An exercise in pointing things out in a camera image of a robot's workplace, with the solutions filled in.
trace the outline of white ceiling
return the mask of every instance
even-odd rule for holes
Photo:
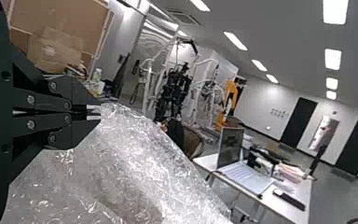
[[[250,59],[264,64],[282,85],[325,97],[325,78],[337,77],[337,100],[358,107],[358,0],[350,0],[345,25],[323,21],[323,0],[203,0],[198,11],[188,0],[155,0],[180,9],[203,27],[184,26],[201,45],[236,64],[240,73],[265,78]],[[237,49],[223,34],[234,33],[248,48]],[[327,75],[324,49],[342,50],[341,68]]]

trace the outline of metal bolt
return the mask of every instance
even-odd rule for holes
[[[55,82],[50,82],[50,87],[52,90],[57,90],[57,84]]]
[[[50,143],[55,143],[55,141],[56,141],[55,135],[51,135],[51,136],[48,138],[48,141],[49,141]]]
[[[63,105],[63,107],[64,107],[65,109],[70,109],[69,103],[65,103],[65,104]]]
[[[71,122],[71,118],[69,118],[69,116],[65,116],[65,122],[69,124]]]
[[[32,95],[28,95],[27,101],[28,101],[28,104],[33,105],[34,104],[34,97]]]
[[[34,121],[33,120],[29,120],[27,123],[27,127],[29,130],[33,130],[34,129]]]

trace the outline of keyboard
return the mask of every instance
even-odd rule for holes
[[[257,196],[261,196],[274,183],[271,178],[258,173],[243,161],[232,163],[217,171]]]

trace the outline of orange robot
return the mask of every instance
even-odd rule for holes
[[[234,81],[229,80],[226,85],[226,99],[224,102],[224,109],[219,112],[216,121],[216,130],[220,132],[222,127],[227,125],[227,116],[231,116],[234,113],[234,109],[237,106],[238,89]]]

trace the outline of laptop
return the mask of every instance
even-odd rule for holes
[[[224,127],[220,133],[217,172],[261,197],[273,179],[258,173],[241,159],[244,129]]]

